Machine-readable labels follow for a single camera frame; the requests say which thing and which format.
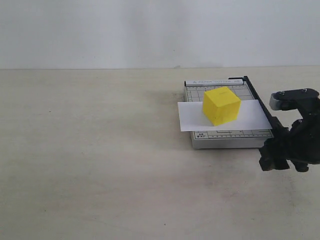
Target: table surface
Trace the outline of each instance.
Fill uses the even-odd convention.
[[[184,80],[244,75],[266,104],[320,90],[316,66],[0,70],[0,238],[319,239],[320,166],[262,172],[256,149],[180,132]]]

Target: yellow foam block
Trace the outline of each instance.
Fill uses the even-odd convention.
[[[202,111],[214,126],[237,119],[241,99],[227,86],[205,91]]]

